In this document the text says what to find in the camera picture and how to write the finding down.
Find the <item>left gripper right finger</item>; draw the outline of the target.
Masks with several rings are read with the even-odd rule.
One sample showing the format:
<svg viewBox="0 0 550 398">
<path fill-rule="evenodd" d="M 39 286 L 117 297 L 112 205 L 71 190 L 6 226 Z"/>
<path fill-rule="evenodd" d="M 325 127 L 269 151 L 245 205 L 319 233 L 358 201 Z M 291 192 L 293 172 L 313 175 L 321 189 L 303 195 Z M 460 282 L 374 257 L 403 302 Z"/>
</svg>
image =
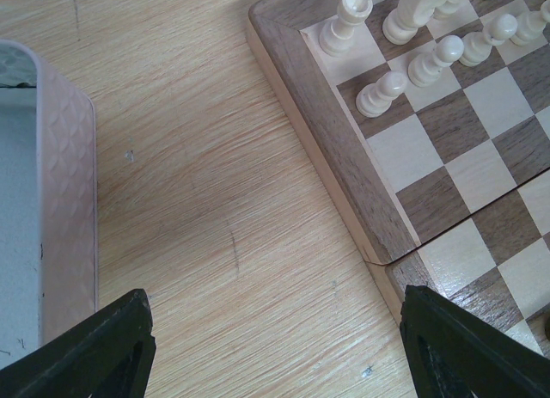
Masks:
<svg viewBox="0 0 550 398">
<path fill-rule="evenodd" d="M 407 286 L 400 313 L 417 396 L 549 396 L 548 358 L 431 288 Z"/>
</svg>

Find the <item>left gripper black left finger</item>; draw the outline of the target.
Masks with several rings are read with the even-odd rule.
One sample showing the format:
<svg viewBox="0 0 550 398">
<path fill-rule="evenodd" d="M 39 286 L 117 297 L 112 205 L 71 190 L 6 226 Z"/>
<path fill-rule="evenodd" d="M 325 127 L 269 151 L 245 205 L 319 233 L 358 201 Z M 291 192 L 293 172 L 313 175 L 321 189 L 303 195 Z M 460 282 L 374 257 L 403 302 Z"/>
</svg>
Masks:
<svg viewBox="0 0 550 398">
<path fill-rule="evenodd" d="M 134 289 L 1 369 L 2 397 L 143 397 L 156 340 L 145 290 Z"/>
</svg>

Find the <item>wooden chess board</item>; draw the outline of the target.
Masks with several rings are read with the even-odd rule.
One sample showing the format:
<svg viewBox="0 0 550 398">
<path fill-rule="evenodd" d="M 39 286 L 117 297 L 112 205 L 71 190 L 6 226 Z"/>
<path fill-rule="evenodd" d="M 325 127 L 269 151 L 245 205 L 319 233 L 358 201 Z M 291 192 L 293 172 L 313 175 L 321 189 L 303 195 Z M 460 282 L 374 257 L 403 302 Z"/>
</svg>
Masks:
<svg viewBox="0 0 550 398">
<path fill-rule="evenodd" d="M 394 317 L 425 285 L 541 354 L 549 353 L 549 0 L 449 0 L 405 45 L 373 10 L 343 56 L 324 53 L 339 0 L 260 0 L 248 42 Z M 474 67 L 455 61 L 417 87 L 408 65 L 495 16 L 516 33 Z M 358 93 L 408 77 L 375 118 Z"/>
</svg>

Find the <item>silver tin lid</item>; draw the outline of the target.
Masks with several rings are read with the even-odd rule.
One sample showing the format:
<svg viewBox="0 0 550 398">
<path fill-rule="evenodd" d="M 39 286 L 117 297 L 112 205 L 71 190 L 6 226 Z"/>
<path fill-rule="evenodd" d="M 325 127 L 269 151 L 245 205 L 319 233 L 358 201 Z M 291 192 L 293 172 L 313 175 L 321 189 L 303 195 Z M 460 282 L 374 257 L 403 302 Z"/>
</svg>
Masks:
<svg viewBox="0 0 550 398">
<path fill-rule="evenodd" d="M 1 364 L 99 308 L 95 107 L 41 56 L 1 43 Z"/>
</svg>

